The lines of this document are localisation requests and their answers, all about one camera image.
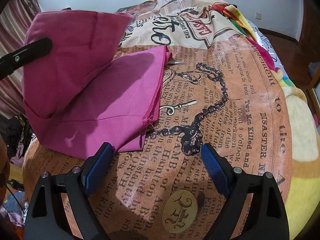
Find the wall socket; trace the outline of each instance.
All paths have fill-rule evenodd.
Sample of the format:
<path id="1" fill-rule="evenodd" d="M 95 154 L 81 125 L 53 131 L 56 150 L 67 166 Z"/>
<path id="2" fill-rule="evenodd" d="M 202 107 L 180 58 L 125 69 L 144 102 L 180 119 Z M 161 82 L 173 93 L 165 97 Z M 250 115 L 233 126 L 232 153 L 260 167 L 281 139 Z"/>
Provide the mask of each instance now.
<path id="1" fill-rule="evenodd" d="M 256 12 L 256 19 L 261 20 L 261 13 Z"/>

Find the baseboard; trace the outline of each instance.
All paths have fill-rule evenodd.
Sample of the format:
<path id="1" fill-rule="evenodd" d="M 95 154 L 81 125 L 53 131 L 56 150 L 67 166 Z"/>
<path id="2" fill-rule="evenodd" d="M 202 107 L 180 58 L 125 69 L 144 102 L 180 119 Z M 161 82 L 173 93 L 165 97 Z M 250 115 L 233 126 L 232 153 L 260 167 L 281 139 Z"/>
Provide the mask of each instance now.
<path id="1" fill-rule="evenodd" d="M 276 36 L 276 37 L 279 37 L 279 38 L 282 38 L 282 39 L 285 39 L 285 40 L 288 40 L 288 41 L 292 41 L 295 44 L 298 44 L 298 41 L 295 38 L 290 37 L 288 35 L 285 35 L 285 34 L 282 34 L 282 33 L 278 33 L 278 32 L 275 32 L 275 31 L 271 31 L 271 30 L 267 30 L 267 29 L 262 29 L 262 28 L 259 28 L 259 31 L 261 31 L 261 33 L 264 34 L 264 35 L 267 34 L 267 35 Z"/>

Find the striped curtain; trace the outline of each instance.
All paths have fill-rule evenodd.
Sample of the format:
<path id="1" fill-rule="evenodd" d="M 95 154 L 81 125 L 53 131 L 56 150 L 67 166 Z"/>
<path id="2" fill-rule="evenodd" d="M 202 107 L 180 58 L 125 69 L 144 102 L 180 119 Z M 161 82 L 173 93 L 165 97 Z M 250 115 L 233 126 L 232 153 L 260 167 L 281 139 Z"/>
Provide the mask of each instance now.
<path id="1" fill-rule="evenodd" d="M 27 29 L 40 11 L 36 0 L 10 0 L 0 14 L 0 57 L 23 46 Z M 0 114 L 11 118 L 25 114 L 22 95 L 22 70 L 0 81 Z"/>

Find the blue gripper pad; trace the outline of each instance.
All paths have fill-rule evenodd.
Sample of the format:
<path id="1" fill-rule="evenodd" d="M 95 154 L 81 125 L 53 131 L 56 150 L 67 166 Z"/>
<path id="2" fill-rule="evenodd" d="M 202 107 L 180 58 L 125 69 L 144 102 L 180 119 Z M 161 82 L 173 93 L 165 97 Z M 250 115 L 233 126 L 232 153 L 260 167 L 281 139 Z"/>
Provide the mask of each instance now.
<path id="1" fill-rule="evenodd" d="M 213 156 L 207 145 L 203 145 L 201 147 L 201 159 L 219 194 L 223 194 L 226 198 L 228 198 L 230 195 L 230 190 L 228 188 L 228 177 L 222 170 L 220 164 Z"/>
<path id="2" fill-rule="evenodd" d="M 86 197 L 89 197 L 90 194 L 97 191 L 101 179 L 111 163 L 112 156 L 113 148 L 112 145 L 108 143 L 85 178 L 84 195 Z"/>

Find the fleece blanket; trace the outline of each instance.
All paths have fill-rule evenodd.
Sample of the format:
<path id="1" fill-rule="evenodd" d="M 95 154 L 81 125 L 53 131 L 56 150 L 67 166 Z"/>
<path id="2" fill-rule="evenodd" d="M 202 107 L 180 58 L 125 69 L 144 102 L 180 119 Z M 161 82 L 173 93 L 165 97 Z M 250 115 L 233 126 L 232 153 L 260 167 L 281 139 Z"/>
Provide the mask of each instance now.
<path id="1" fill-rule="evenodd" d="M 115 57 L 166 45 L 173 58 L 164 71 L 159 121 L 148 127 L 143 150 L 115 154 L 89 198 L 110 238 L 203 239 L 225 201 L 199 157 L 206 142 L 247 173 L 272 172 L 286 201 L 292 136 L 285 95 L 254 45 L 252 28 L 231 15 L 234 6 L 152 0 L 119 12 L 133 20 Z M 27 197 L 41 172 L 64 173 L 82 163 L 36 141 L 23 166 Z M 63 201 L 80 236 L 66 196 Z M 242 231 L 250 201 L 233 236 Z"/>

